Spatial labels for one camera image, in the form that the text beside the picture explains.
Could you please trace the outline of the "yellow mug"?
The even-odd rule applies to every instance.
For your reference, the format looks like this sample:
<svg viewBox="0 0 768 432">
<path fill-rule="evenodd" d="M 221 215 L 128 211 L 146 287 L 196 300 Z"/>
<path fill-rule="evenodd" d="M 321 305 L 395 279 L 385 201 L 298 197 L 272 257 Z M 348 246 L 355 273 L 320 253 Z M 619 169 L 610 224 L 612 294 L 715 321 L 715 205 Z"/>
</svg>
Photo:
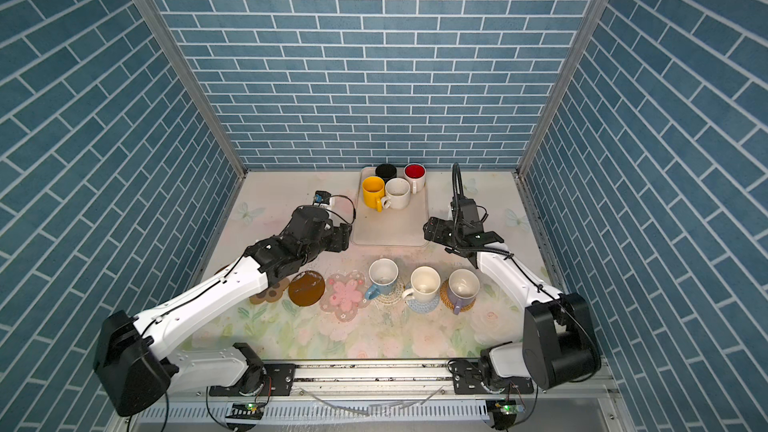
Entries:
<svg viewBox="0 0 768 432">
<path fill-rule="evenodd" d="M 362 181 L 364 204 L 377 212 L 383 211 L 383 199 L 386 196 L 386 185 L 382 178 L 370 176 Z"/>
</svg>

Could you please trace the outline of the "blue floral mug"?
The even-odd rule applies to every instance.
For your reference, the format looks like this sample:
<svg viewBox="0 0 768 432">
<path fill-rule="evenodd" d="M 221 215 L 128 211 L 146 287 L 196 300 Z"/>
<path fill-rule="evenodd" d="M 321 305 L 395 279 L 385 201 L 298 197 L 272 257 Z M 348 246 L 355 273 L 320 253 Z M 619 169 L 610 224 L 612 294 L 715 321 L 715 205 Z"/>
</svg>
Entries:
<svg viewBox="0 0 768 432">
<path fill-rule="evenodd" d="M 397 264 L 388 258 L 374 261 L 368 271 L 371 285 L 364 294 L 366 300 L 373 300 L 382 295 L 391 294 L 399 276 Z"/>
</svg>

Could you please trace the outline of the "white speckled mug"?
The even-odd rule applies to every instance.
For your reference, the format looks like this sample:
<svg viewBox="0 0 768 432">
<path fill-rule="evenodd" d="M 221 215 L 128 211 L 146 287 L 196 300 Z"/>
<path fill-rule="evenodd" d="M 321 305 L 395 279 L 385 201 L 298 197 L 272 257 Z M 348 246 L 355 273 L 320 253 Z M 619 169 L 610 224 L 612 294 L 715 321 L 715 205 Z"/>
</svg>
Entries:
<svg viewBox="0 0 768 432">
<path fill-rule="evenodd" d="M 403 210 L 411 199 L 411 185 L 404 178 L 390 179 L 385 185 L 385 196 L 381 199 L 384 209 Z"/>
</svg>

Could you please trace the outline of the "tan rattan round coaster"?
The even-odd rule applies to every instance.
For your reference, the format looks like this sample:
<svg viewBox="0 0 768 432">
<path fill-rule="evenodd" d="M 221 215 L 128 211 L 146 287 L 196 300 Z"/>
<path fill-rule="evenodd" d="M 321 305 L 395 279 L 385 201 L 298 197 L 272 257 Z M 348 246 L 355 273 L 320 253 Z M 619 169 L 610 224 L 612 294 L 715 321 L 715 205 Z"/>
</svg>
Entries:
<svg viewBox="0 0 768 432">
<path fill-rule="evenodd" d="M 463 297 L 453 291 L 449 281 L 445 280 L 440 288 L 440 300 L 454 315 L 469 311 L 476 302 L 477 295 Z"/>
</svg>

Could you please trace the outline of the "pink flower silicone coaster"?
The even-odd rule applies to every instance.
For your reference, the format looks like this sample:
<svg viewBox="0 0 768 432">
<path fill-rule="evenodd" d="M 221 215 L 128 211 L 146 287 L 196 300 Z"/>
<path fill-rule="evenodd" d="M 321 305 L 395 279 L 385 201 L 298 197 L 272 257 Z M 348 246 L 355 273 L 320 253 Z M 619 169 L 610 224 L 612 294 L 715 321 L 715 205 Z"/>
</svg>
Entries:
<svg viewBox="0 0 768 432">
<path fill-rule="evenodd" d="M 365 298 L 367 290 L 366 275 L 362 272 L 354 270 L 347 274 L 332 274 L 326 278 L 320 309 L 334 315 L 340 322 L 351 322 L 369 306 L 370 300 Z"/>
</svg>

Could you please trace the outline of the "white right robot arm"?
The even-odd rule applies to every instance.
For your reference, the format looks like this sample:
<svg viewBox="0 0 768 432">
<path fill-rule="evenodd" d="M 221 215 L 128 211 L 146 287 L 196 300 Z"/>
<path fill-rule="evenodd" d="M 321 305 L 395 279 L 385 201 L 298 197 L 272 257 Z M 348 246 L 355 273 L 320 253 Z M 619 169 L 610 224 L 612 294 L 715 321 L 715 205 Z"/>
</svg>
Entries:
<svg viewBox="0 0 768 432">
<path fill-rule="evenodd" d="M 497 233 L 484 229 L 486 216 L 474 200 L 457 193 L 450 207 L 449 219 L 424 224 L 425 239 L 467 259 L 523 309 L 522 339 L 481 351 L 482 383 L 497 391 L 525 379 L 548 390 L 594 376 L 602 360 L 587 301 L 536 278 Z"/>
</svg>

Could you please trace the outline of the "glossy brown scratched coaster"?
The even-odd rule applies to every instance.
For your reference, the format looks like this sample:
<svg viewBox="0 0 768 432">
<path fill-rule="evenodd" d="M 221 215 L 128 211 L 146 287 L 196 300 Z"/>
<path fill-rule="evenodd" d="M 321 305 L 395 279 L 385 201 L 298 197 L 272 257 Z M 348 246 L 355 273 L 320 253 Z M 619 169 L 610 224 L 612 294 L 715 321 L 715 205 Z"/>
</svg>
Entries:
<svg viewBox="0 0 768 432">
<path fill-rule="evenodd" d="M 297 307 L 309 307 L 322 298 L 325 289 L 324 277 L 317 271 L 306 270 L 292 279 L 288 286 L 288 295 Z"/>
</svg>

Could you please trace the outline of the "multicolour woven round coaster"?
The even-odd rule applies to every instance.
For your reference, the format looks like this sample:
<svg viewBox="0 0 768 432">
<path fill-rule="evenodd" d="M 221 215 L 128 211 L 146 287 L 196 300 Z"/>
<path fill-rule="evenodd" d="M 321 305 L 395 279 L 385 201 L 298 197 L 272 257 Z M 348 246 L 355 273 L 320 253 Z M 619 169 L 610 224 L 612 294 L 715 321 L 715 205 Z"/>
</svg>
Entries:
<svg viewBox="0 0 768 432">
<path fill-rule="evenodd" d="M 388 294 L 380 294 L 373 299 L 373 303 L 378 307 L 391 307 L 402 300 L 402 293 L 405 290 L 405 286 L 401 280 L 397 280 L 393 284 L 392 291 Z"/>
</svg>

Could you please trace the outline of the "right circuit board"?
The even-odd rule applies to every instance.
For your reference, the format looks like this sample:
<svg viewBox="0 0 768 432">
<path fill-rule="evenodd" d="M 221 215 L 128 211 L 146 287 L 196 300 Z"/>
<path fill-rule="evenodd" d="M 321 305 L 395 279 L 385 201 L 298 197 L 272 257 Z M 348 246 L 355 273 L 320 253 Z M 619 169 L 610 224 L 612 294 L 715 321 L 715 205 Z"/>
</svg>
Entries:
<svg viewBox="0 0 768 432">
<path fill-rule="evenodd" d="M 525 406 L 514 400 L 487 400 L 485 404 L 490 427 L 497 431 L 508 431 L 525 413 Z"/>
</svg>

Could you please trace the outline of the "purple mug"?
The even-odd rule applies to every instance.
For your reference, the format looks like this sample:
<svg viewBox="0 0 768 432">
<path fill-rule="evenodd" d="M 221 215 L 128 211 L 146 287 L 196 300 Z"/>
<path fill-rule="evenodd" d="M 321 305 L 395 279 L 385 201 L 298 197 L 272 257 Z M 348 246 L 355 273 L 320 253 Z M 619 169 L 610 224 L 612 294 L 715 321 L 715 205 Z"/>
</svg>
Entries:
<svg viewBox="0 0 768 432">
<path fill-rule="evenodd" d="M 468 269 L 453 271 L 447 282 L 447 297 L 454 315 L 459 315 L 467 307 L 471 307 L 480 291 L 478 276 Z"/>
</svg>

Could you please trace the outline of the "blue woven round coaster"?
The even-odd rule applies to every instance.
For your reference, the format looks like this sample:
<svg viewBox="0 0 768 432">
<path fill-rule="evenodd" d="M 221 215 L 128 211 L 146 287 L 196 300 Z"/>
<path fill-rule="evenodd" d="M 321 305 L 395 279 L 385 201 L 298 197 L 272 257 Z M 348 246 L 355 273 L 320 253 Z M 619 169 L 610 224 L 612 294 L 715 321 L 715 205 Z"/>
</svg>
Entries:
<svg viewBox="0 0 768 432">
<path fill-rule="evenodd" d="M 416 314 L 428 314 L 434 311 L 440 304 L 440 297 L 434 296 L 428 302 L 421 302 L 415 298 L 406 298 L 405 303 L 407 307 Z"/>
</svg>

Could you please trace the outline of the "left circuit board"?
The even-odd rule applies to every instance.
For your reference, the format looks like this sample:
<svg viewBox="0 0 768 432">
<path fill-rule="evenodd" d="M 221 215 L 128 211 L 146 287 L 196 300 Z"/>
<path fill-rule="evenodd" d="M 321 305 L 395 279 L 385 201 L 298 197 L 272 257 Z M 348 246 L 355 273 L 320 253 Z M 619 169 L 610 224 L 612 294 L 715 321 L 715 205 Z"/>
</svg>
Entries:
<svg viewBox="0 0 768 432">
<path fill-rule="evenodd" d="M 225 426 L 232 431 L 250 431 L 263 418 L 264 410 L 262 403 L 233 404 L 225 415 Z"/>
</svg>

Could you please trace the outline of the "brown paw shaped coaster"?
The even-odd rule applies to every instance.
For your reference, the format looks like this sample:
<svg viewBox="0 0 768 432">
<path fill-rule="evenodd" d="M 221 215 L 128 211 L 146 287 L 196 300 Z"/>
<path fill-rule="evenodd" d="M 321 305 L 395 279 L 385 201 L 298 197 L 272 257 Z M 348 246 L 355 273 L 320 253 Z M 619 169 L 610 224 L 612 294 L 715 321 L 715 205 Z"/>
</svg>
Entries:
<svg viewBox="0 0 768 432">
<path fill-rule="evenodd" d="M 250 296 L 249 302 L 254 305 L 262 304 L 265 302 L 275 303 L 282 298 L 289 284 L 290 279 L 285 278 L 278 282 L 276 285 L 270 286 L 268 289 Z"/>
</svg>

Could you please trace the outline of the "aluminium corner post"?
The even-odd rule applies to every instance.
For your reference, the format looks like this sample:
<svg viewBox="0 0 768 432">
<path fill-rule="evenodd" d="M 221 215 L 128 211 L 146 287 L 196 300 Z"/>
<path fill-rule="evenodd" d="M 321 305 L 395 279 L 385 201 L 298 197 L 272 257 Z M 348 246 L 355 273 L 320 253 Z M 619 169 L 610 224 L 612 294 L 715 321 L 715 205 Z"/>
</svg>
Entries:
<svg viewBox="0 0 768 432">
<path fill-rule="evenodd" d="M 557 115 L 558 107 L 562 103 L 567 88 L 571 83 L 574 73 L 591 38 L 593 37 L 600 18 L 607 7 L 608 1 L 609 0 L 590 0 L 585 9 L 580 27 L 574 36 L 573 43 L 563 61 L 557 80 L 551 89 L 548 100 L 532 131 L 530 141 L 518 164 L 517 174 L 519 177 L 525 177 L 532 168 L 535 156 L 543 144 L 546 133 Z"/>
<path fill-rule="evenodd" d="M 225 132 L 210 101 L 203 91 L 196 76 L 191 70 L 170 28 L 167 26 L 160 10 L 154 0 L 132 0 L 144 19 L 147 27 L 160 46 L 161 51 L 168 59 L 169 64 L 176 72 L 185 91 L 196 106 L 199 115 L 212 132 L 216 142 L 228 159 L 231 167 L 239 179 L 244 179 L 247 169 L 235 150 L 232 141 Z"/>
</svg>

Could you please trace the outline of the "plain white mug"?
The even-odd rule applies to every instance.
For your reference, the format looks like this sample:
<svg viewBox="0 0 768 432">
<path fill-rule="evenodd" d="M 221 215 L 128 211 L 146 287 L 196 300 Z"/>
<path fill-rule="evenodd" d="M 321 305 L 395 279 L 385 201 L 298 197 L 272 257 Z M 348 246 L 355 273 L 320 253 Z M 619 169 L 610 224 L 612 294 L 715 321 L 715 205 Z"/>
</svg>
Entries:
<svg viewBox="0 0 768 432">
<path fill-rule="evenodd" d="M 410 286 L 402 293 L 405 300 L 429 303 L 438 294 L 442 280 L 436 269 L 430 266 L 417 267 L 410 276 Z"/>
</svg>

